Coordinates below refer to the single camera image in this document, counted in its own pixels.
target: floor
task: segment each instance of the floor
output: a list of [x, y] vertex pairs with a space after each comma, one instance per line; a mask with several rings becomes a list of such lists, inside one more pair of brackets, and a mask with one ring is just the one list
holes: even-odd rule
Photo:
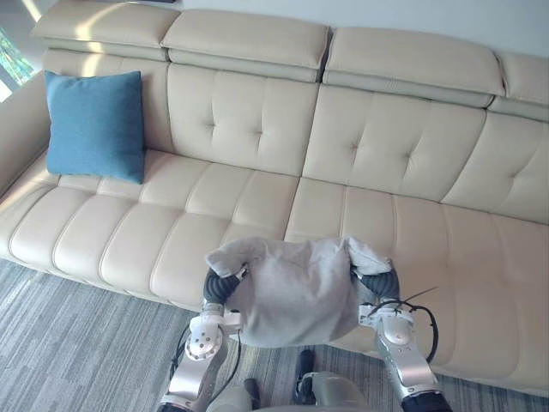
[[[0, 259], [0, 410], [154, 412], [192, 316]], [[236, 344], [229, 344], [218, 387], [236, 360]], [[301, 350], [245, 347], [233, 383], [255, 378], [263, 407], [289, 404]], [[380, 360], [325, 345], [314, 350], [317, 370], [350, 378], [379, 412], [400, 411]], [[439, 378], [455, 412], [549, 410], [545, 398]]]

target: white wall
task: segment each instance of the white wall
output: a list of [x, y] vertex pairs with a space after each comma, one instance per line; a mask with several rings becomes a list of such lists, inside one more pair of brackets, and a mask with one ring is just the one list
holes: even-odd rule
[[183, 0], [214, 8], [447, 34], [494, 49], [549, 57], [549, 0]]

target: sofa armrest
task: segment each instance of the sofa armrest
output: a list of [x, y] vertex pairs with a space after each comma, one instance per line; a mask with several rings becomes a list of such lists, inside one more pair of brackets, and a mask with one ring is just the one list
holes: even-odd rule
[[50, 115], [40, 72], [0, 104], [0, 196], [46, 148]]

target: sofa cushion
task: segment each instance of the sofa cushion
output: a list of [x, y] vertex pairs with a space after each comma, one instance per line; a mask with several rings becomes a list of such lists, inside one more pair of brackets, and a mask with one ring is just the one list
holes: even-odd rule
[[505, 94], [489, 109], [549, 122], [549, 58], [498, 53]]
[[132, 3], [58, 2], [32, 34], [54, 49], [166, 61], [160, 42], [178, 15]]
[[335, 31], [324, 82], [487, 107], [502, 94], [490, 49], [430, 33], [342, 27]]
[[51, 118], [48, 170], [141, 183], [141, 73], [74, 77], [46, 71], [45, 83]]
[[48, 50], [44, 55], [44, 68], [61, 75], [81, 77], [140, 71], [145, 145], [156, 150], [173, 151], [166, 92], [168, 63], [108, 54]]
[[[433, 310], [435, 370], [547, 396], [549, 228], [347, 185], [301, 179], [285, 240], [355, 236], [393, 259], [407, 298]], [[417, 317], [420, 346], [431, 345]], [[374, 354], [373, 331], [337, 342]]]
[[322, 85], [303, 176], [549, 223], [549, 127]]
[[315, 82], [327, 26], [270, 15], [186, 10], [162, 45], [175, 63]]
[[299, 176], [318, 85], [171, 64], [173, 152]]
[[40, 158], [0, 199], [0, 257], [198, 311], [204, 256], [282, 239], [297, 178], [149, 150], [143, 185], [57, 176]]

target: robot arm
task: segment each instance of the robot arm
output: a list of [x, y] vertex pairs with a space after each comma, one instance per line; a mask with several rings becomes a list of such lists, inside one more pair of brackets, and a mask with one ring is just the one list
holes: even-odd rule
[[225, 313], [225, 302], [245, 273], [243, 268], [237, 275], [219, 278], [212, 270], [208, 272], [202, 311], [190, 321], [184, 357], [158, 412], [203, 412], [208, 407], [217, 373], [227, 354], [224, 337], [242, 328], [240, 313]]
[[[389, 381], [405, 412], [451, 412], [438, 385], [437, 377], [419, 351], [413, 317], [397, 310], [398, 277], [395, 270], [378, 276], [363, 276], [360, 281], [378, 298], [382, 307], [361, 305], [359, 323], [376, 330], [378, 353], [387, 367]], [[437, 341], [428, 356], [434, 356]]]

